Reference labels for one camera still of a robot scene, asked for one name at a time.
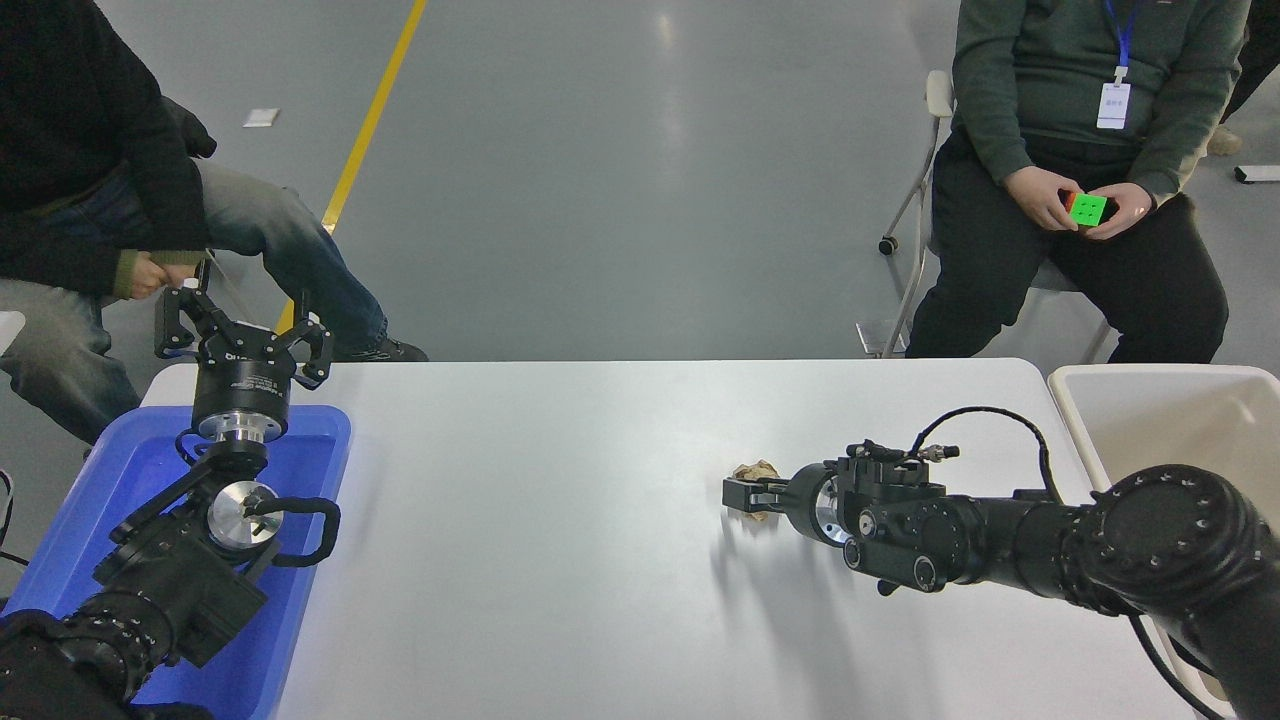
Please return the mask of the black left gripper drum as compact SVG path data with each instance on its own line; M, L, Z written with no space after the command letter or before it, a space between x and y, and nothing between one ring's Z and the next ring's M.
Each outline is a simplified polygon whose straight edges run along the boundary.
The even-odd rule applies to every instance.
M215 333L198 342L195 429L216 429L246 418L261 429L288 427L294 364L274 354L276 343L271 331Z

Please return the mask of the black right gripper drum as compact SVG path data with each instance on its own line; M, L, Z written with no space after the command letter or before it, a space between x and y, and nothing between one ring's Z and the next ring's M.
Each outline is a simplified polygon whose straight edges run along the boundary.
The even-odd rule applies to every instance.
M835 473L823 462L800 469L785 491L785 515L792 528L812 541L837 544L837 488Z

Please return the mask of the person's hand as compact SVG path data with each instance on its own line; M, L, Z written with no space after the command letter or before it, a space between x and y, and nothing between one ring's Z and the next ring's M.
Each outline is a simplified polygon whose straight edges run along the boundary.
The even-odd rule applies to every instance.
M163 288L180 288L197 275L198 264L156 263L147 252L140 252L131 272L131 300L147 299Z

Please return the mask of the person's right hand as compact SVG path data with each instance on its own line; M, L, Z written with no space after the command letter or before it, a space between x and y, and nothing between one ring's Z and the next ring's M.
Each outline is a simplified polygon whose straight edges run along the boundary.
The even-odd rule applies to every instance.
M1064 204L1066 195L1083 192L1074 179L1032 165L1005 176L1001 184L1038 228L1050 232L1079 229Z

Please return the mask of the person's left hand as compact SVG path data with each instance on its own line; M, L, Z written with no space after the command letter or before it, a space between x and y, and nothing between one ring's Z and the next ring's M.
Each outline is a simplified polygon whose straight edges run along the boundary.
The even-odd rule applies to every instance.
M1083 236L1093 242L1108 242L1142 222L1153 206L1153 199L1139 184L1121 182L1088 190L1088 195L1105 199L1102 222L1082 227Z

